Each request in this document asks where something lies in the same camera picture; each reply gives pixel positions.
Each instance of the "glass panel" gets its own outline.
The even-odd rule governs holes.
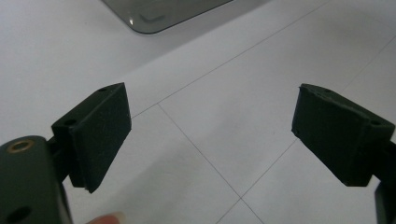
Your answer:
[[[232,0],[103,0],[133,30],[154,34]]]

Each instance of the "white tile floor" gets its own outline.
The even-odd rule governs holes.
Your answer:
[[[102,186],[64,185],[76,223],[375,223],[290,132],[298,87],[338,91],[396,123],[393,0],[234,0],[156,35],[100,1],[0,3],[1,144],[51,137],[88,94],[123,81],[133,130]]]

